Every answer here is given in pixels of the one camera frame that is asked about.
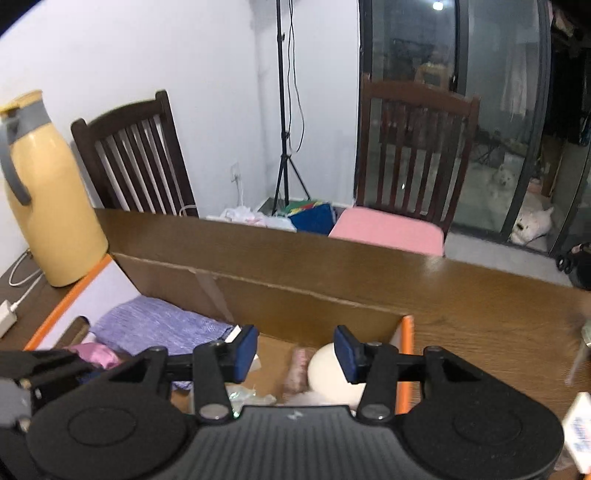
chair backrest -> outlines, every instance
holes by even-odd
[[[357,204],[426,220],[447,233],[466,176],[479,98],[467,100],[415,82],[372,82],[365,74],[361,101]],[[372,103],[381,107],[379,115],[372,112]],[[379,154],[374,153],[379,161],[372,163],[368,175],[370,136],[378,137],[372,129],[377,126],[381,146]],[[391,144],[394,155],[388,154]],[[377,178],[375,202],[366,197],[369,177]],[[386,177],[391,182],[384,199]]]
[[[105,208],[125,209],[118,192],[129,210],[176,215],[195,204],[166,90],[88,124],[79,118],[71,131]]]

wooden table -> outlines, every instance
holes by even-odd
[[[589,364],[564,379],[579,346],[587,292],[447,258],[307,233],[195,218],[98,210],[112,252],[250,277],[415,317],[417,352],[441,345],[552,409],[589,391]],[[0,349],[22,348],[67,292],[46,283],[19,308]],[[0,296],[20,291],[0,279]],[[553,478],[573,478],[562,474]]]

gray handle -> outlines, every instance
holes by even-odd
[[[18,122],[16,118],[7,119],[0,125],[0,167],[8,186],[21,205],[31,204],[31,195],[27,187],[23,185],[18,177],[17,169],[14,167],[10,156],[10,142],[8,141],[8,126]]]

white wall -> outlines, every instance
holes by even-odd
[[[0,103],[42,89],[70,142],[70,124],[118,105],[170,97],[202,215],[267,196],[248,0],[44,0],[0,38]],[[0,272],[25,248],[0,192]]]
[[[277,80],[277,30],[274,0],[251,0],[254,12],[264,155],[269,195],[281,156],[281,124]],[[289,27],[287,1],[282,0],[282,29]],[[293,159],[311,195],[333,202],[353,202],[359,96],[358,0],[295,0],[297,83],[306,120],[302,148]],[[287,75],[287,56],[284,60]],[[297,146],[301,122],[293,103],[292,144]],[[290,172],[290,196],[303,197]]]

power adapter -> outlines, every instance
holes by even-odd
[[[12,304],[4,300],[0,305],[0,338],[17,322],[17,315],[13,312]]]

